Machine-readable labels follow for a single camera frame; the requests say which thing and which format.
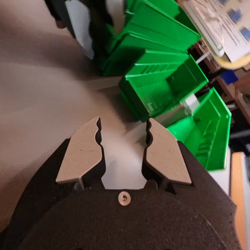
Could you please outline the wooden-edged side table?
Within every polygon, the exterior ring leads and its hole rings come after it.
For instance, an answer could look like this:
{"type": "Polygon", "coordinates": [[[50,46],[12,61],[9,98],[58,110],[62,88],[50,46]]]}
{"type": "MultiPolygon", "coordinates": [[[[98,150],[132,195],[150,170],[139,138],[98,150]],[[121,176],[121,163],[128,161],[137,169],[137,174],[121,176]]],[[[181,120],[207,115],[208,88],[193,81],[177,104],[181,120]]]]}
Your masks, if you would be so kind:
{"type": "Polygon", "coordinates": [[[230,198],[236,205],[234,225],[242,249],[249,249],[249,179],[245,154],[231,156],[230,198]]]}

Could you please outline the light grey desk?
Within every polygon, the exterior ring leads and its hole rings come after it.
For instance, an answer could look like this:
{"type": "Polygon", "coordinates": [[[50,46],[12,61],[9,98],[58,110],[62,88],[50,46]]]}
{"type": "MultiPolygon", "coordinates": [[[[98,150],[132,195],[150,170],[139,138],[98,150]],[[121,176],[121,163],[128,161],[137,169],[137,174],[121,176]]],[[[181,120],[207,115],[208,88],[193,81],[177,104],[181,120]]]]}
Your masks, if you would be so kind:
{"type": "Polygon", "coordinates": [[[1,1],[1,232],[30,179],[82,125],[101,118],[108,189],[140,189],[145,123],[100,77],[44,1],[1,1]]]}

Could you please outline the grey tape strip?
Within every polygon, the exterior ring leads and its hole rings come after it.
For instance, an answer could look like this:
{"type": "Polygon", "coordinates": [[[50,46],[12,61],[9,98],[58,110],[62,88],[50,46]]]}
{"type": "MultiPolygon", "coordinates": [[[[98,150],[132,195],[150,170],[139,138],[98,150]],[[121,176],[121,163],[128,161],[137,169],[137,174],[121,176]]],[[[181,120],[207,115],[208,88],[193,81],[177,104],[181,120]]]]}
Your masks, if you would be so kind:
{"type": "Polygon", "coordinates": [[[154,120],[157,122],[163,122],[163,121],[169,121],[171,119],[177,119],[180,120],[190,114],[189,107],[186,107],[184,105],[179,105],[175,109],[164,112],[163,114],[158,115],[157,117],[154,117],[154,120]]]}

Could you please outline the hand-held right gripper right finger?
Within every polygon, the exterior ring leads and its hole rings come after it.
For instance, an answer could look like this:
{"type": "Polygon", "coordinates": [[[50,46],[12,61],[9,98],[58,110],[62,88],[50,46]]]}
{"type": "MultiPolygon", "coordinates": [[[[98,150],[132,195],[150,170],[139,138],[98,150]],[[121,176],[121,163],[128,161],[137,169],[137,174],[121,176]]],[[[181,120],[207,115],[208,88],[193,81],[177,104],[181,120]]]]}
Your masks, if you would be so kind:
{"type": "Polygon", "coordinates": [[[153,118],[146,122],[146,144],[143,163],[160,178],[172,183],[191,185],[177,139],[153,118]]]}

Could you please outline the long wooden table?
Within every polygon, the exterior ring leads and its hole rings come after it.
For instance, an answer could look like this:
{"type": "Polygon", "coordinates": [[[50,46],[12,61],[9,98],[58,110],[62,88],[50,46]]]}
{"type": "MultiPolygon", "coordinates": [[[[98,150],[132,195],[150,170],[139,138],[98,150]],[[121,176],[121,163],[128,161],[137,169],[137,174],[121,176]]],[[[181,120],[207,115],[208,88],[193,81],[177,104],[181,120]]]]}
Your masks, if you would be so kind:
{"type": "Polygon", "coordinates": [[[228,66],[229,62],[223,60],[224,57],[221,57],[219,58],[219,62],[216,62],[218,65],[220,65],[220,68],[217,69],[207,57],[204,59],[205,64],[210,70],[209,77],[211,80],[218,81],[220,87],[225,92],[226,96],[223,100],[227,102],[234,101],[246,119],[248,125],[250,125],[249,102],[246,102],[246,99],[244,98],[244,91],[249,90],[249,73],[235,83],[231,83],[230,85],[226,86],[225,81],[222,80],[219,73],[222,73],[222,70],[229,70],[229,68],[223,68],[223,65],[226,64],[226,66],[228,66]]]}

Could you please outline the white display stand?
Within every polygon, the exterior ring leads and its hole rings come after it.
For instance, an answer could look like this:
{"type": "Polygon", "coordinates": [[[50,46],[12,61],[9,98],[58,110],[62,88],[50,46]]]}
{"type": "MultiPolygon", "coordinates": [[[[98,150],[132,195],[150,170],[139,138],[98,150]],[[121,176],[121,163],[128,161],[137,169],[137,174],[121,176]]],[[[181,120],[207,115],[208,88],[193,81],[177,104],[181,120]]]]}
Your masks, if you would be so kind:
{"type": "Polygon", "coordinates": [[[205,61],[204,64],[210,68],[206,74],[208,84],[196,94],[196,97],[201,97],[214,87],[216,77],[225,71],[220,62],[225,54],[222,19],[224,6],[220,1],[183,1],[182,7],[202,35],[201,42],[195,45],[196,50],[207,48],[196,61],[198,64],[205,61]]]}

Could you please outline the green plastic bin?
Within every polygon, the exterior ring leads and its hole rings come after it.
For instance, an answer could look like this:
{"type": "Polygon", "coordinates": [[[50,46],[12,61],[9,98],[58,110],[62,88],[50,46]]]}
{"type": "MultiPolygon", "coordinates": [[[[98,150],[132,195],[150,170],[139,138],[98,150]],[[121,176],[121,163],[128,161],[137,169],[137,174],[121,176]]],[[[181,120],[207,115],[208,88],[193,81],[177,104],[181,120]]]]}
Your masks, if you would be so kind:
{"type": "Polygon", "coordinates": [[[128,33],[180,51],[188,50],[202,38],[185,11],[173,0],[127,1],[126,23],[119,35],[109,39],[107,52],[128,33]]]}
{"type": "Polygon", "coordinates": [[[225,169],[231,112],[215,88],[198,98],[194,112],[165,127],[207,171],[225,169]]]}
{"type": "Polygon", "coordinates": [[[179,50],[137,34],[125,34],[107,56],[100,57],[98,67],[104,77],[124,76],[133,67],[152,64],[176,69],[188,59],[187,50],[179,50]]]}
{"type": "Polygon", "coordinates": [[[121,95],[137,121],[174,110],[208,79],[190,54],[181,62],[137,61],[119,82],[121,95]]]}

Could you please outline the blue plastic bin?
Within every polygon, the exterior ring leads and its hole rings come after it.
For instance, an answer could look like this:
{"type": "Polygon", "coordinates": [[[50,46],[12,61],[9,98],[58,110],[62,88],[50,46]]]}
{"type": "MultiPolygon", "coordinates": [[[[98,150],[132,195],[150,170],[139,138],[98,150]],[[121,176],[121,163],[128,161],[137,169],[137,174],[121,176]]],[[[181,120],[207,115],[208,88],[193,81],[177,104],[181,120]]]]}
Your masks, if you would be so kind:
{"type": "Polygon", "coordinates": [[[237,75],[235,74],[235,72],[233,70],[227,70],[227,71],[221,73],[220,77],[221,77],[221,79],[224,80],[226,85],[233,84],[239,80],[239,78],[237,77],[237,75]]]}

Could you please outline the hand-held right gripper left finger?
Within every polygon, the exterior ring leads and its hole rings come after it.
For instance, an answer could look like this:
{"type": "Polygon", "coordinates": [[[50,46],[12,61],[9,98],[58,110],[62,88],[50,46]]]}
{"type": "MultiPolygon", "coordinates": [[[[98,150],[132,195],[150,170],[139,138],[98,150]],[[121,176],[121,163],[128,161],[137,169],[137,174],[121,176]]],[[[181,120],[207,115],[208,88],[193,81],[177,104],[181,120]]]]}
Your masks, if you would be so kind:
{"type": "Polygon", "coordinates": [[[101,119],[94,117],[71,136],[56,183],[103,185],[105,154],[101,145],[101,119]]]}

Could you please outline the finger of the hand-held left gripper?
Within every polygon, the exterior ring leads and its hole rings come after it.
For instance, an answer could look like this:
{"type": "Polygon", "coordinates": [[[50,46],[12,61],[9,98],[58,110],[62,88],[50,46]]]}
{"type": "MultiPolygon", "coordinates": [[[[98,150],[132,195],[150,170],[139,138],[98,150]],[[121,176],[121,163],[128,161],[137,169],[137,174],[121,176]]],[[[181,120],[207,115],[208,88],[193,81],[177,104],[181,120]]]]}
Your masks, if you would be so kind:
{"type": "Polygon", "coordinates": [[[93,60],[94,51],[89,32],[91,21],[89,8],[79,0],[67,0],[65,5],[77,42],[80,44],[85,56],[93,60]]]}
{"type": "Polygon", "coordinates": [[[106,9],[110,15],[115,33],[118,35],[125,23],[125,0],[106,0],[106,9]]]}

